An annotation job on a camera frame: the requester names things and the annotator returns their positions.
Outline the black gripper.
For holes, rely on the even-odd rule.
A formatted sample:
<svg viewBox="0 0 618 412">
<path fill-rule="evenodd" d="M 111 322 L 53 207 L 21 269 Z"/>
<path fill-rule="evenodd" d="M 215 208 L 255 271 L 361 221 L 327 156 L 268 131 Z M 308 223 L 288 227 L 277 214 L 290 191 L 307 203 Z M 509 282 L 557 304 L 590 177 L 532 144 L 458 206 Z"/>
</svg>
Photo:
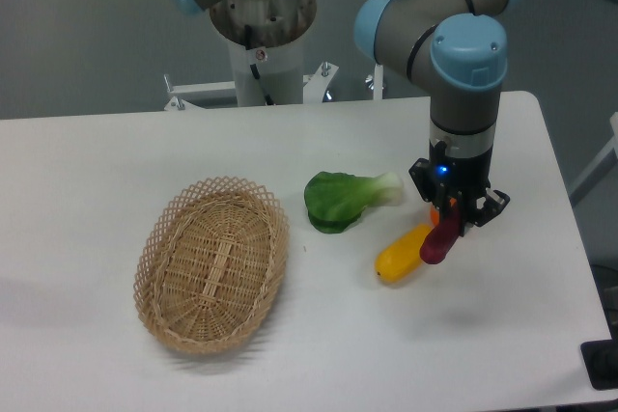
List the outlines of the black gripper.
<svg viewBox="0 0 618 412">
<path fill-rule="evenodd" d="M 435 206 L 437 223 L 448 219 L 457 205 L 459 234 L 472 227 L 483 227 L 510 203 L 510 197 L 491 189 L 489 173 L 492 148 L 473 156 L 447 155 L 447 144 L 439 141 L 429 147 L 429 158 L 419 158 L 408 170 L 421 198 Z"/>
</svg>

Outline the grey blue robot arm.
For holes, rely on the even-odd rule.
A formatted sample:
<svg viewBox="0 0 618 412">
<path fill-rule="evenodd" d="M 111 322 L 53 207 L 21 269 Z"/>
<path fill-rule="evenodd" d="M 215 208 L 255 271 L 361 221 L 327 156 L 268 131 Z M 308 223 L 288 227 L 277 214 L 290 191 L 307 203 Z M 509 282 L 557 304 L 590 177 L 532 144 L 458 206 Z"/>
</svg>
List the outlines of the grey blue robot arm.
<svg viewBox="0 0 618 412">
<path fill-rule="evenodd" d="M 208 12 L 239 52 L 242 105 L 298 103 L 295 46 L 316 16 L 316 0 L 173 0 L 186 14 Z M 507 36 L 497 17 L 519 0 L 367 0 L 353 26 L 358 49 L 430 96 L 429 155 L 410 176 L 421 198 L 459 233 L 508 205 L 489 181 Z"/>
</svg>

